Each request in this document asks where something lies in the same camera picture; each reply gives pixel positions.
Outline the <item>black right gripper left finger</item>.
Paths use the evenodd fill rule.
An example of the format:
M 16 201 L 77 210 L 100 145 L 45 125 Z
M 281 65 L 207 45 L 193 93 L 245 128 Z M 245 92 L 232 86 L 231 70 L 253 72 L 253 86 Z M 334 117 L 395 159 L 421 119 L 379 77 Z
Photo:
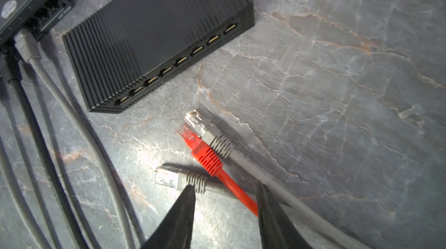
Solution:
M 192 185 L 182 191 L 164 220 L 142 249 L 190 249 L 196 195 Z

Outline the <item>small ribbed black switch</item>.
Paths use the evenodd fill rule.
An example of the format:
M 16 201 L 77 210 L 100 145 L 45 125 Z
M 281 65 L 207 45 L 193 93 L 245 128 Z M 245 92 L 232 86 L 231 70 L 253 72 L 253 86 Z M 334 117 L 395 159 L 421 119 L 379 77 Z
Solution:
M 253 0 L 112 0 L 63 42 L 87 110 L 118 114 L 254 23 Z

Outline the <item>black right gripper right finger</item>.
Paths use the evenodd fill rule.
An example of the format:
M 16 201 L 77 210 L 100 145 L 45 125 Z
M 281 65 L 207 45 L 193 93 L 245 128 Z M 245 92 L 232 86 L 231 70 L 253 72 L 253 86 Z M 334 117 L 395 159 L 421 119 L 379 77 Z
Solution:
M 311 249 L 292 224 L 269 188 L 257 185 L 257 205 L 261 245 L 264 249 Z

